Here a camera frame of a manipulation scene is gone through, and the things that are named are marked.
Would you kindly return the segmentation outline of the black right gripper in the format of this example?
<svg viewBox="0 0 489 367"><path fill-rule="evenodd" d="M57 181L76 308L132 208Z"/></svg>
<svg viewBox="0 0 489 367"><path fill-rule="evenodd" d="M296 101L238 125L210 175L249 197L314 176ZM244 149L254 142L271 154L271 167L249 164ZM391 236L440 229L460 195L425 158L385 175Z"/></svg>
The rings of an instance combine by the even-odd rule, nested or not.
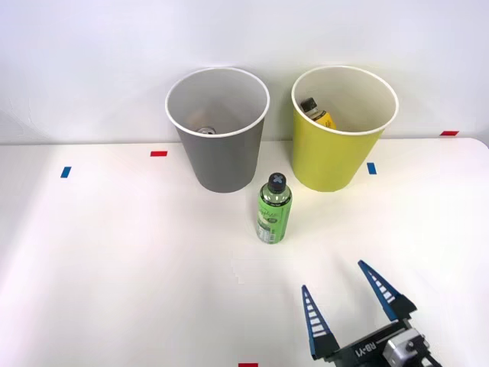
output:
<svg viewBox="0 0 489 367"><path fill-rule="evenodd" d="M387 318L395 322L340 349L307 286L303 285L301 294L312 358L336 366L439 366L425 335L408 321L417 310L416 305L365 261L360 260L358 265Z"/></svg>

